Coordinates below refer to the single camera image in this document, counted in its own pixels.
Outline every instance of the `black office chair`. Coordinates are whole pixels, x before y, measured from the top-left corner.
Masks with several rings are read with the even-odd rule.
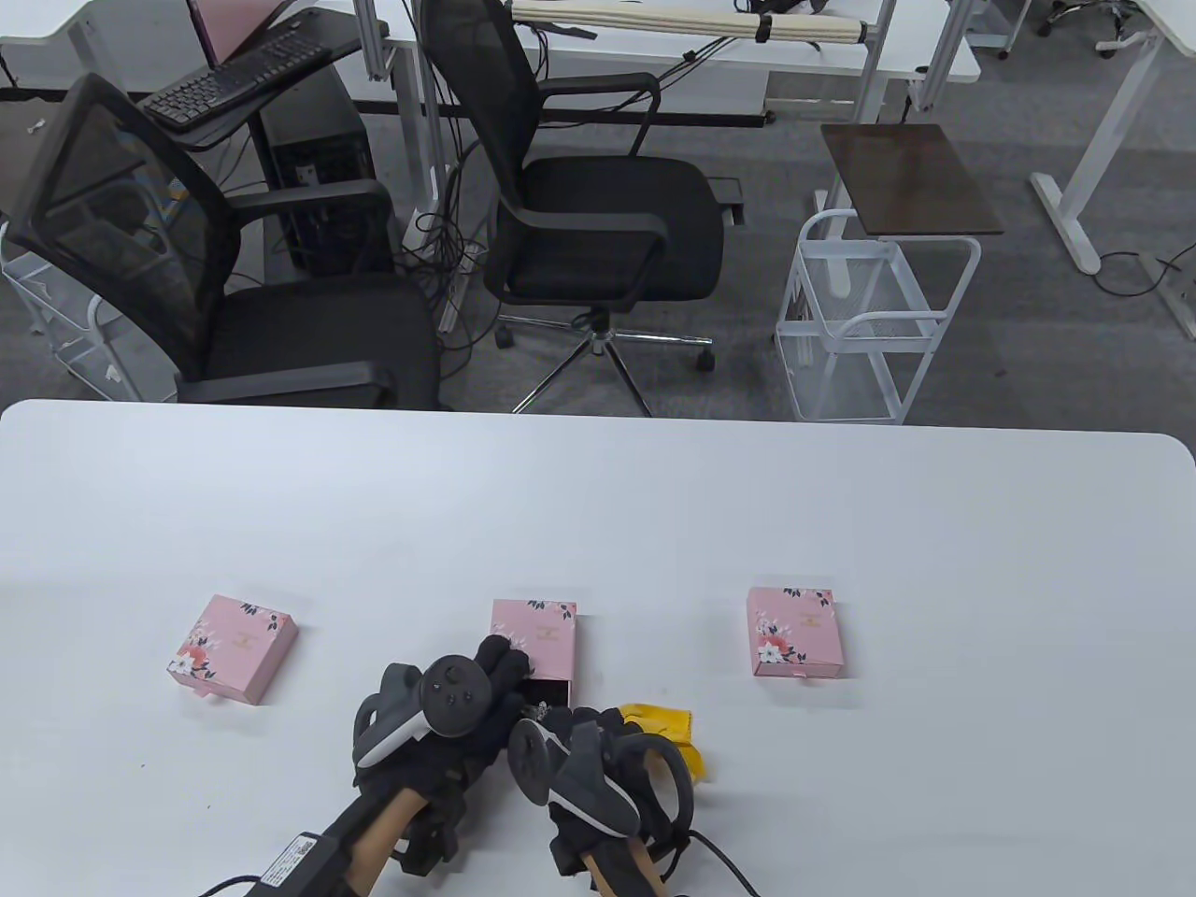
[[[225,295],[240,228],[355,205],[373,214],[354,270],[390,248],[374,181],[224,196],[112,85],[75,81],[50,124],[8,237],[93,289],[178,367],[179,402],[438,408],[439,348],[423,294],[353,274]]]
[[[636,155],[660,105],[646,73],[551,78],[537,84],[511,14],[499,0],[429,0],[420,5],[420,39],[469,116],[499,182],[490,222],[486,287],[512,305],[588,309],[574,318],[584,338],[515,407],[525,410],[587,350],[606,355],[651,416],[617,340],[700,347],[714,368],[713,340],[616,330],[612,312],[639,301],[709,295],[722,268],[722,214],[706,177],[676,159]],[[643,93],[652,104],[628,155],[555,157],[524,165],[544,100],[563,93]],[[505,316],[508,323],[569,324]],[[500,347],[511,344],[505,328]]]
[[[1116,43],[1121,43],[1127,37],[1125,23],[1142,12],[1141,7],[1134,0],[1054,0],[1050,16],[1038,28],[1038,36],[1049,37],[1050,32],[1055,30],[1055,25],[1085,10],[1103,10],[1109,13],[1116,30]],[[1099,44],[1097,53],[1103,59],[1112,59],[1117,55],[1117,50],[1099,49]]]

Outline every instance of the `pink gift box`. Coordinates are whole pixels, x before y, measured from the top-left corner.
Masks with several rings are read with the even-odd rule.
[[[166,672],[197,695],[256,704],[299,627],[288,614],[215,596],[191,627]]]
[[[531,678],[521,688],[529,703],[569,706],[576,623],[575,602],[495,599],[490,633],[507,636],[531,660]]]
[[[752,588],[748,643],[755,676],[834,678],[843,646],[829,588]]]

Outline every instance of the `chair armrest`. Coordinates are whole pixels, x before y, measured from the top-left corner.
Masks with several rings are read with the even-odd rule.
[[[377,181],[341,181],[316,187],[291,187],[283,190],[227,196],[237,215],[237,226],[244,227],[269,215],[323,208],[325,206],[361,206],[390,215],[393,206],[390,193]]]
[[[361,249],[353,263],[353,273],[360,274],[371,260],[377,258],[374,250],[384,250],[384,257],[391,258],[390,237],[386,230],[395,208],[390,193],[377,181],[341,181],[332,184],[291,187],[283,190],[266,190],[226,196],[225,199],[232,207],[238,228],[262,218],[288,215],[292,212],[307,212],[331,206],[362,208],[370,215],[370,230],[361,242]],[[287,227],[292,226],[287,222],[283,224]]]
[[[215,380],[187,383],[179,380],[181,404],[236,404],[246,399],[287,396],[295,392],[372,386],[377,398],[393,392],[390,372],[373,361],[350,361],[343,365],[297,367],[244,377],[221,377]]]
[[[639,300],[648,283],[648,275],[652,269],[664,257],[669,248],[669,225],[659,215],[649,212],[620,212],[620,213],[591,213],[591,212],[532,212],[526,208],[506,206],[511,216],[526,227],[538,231],[572,231],[585,239],[586,233],[642,233],[652,237],[648,250],[643,254],[643,261],[628,287],[627,293],[618,298],[620,304],[634,303]]]
[[[579,78],[547,78],[539,83],[541,105],[549,97],[578,93],[651,93],[652,103],[643,114],[643,122],[640,132],[631,144],[631,152],[635,155],[640,152],[640,145],[652,127],[652,120],[660,108],[660,79],[649,72],[624,72],[610,75],[584,75]]]
[[[655,237],[661,249],[669,245],[669,225],[651,212],[532,212],[512,206],[507,206],[507,210],[519,224],[537,231],[643,233]]]

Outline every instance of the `pink laptop screen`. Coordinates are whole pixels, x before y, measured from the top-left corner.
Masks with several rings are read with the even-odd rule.
[[[210,60],[224,62],[279,8],[281,0],[190,0],[208,38]]]

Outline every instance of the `black glove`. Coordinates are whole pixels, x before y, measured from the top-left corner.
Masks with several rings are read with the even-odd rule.
[[[462,738],[429,732],[411,740],[380,763],[358,768],[355,783],[366,795],[390,800],[410,788],[429,804],[459,801],[462,794],[492,765],[507,746],[511,730],[523,712],[524,698],[514,690],[527,678],[531,664],[501,635],[489,635],[474,658],[490,678],[490,712],[481,725]]]
[[[549,710],[541,725],[551,731],[561,739],[561,744],[568,748],[573,727],[591,720],[597,720],[598,727],[602,730],[603,771],[608,779],[627,792],[640,811],[640,837],[645,843],[661,842],[671,837],[672,820],[657,799],[642,755],[624,758],[617,763],[610,759],[610,743],[621,736],[642,732],[636,724],[624,722],[623,714],[614,708],[599,713],[591,707],[579,707],[576,710],[560,707]],[[609,843],[624,841],[599,831],[559,804],[550,803],[548,814],[556,824],[557,830],[549,849],[553,852],[553,859],[562,875],[575,875],[584,872],[582,858],[586,854],[602,850]]]

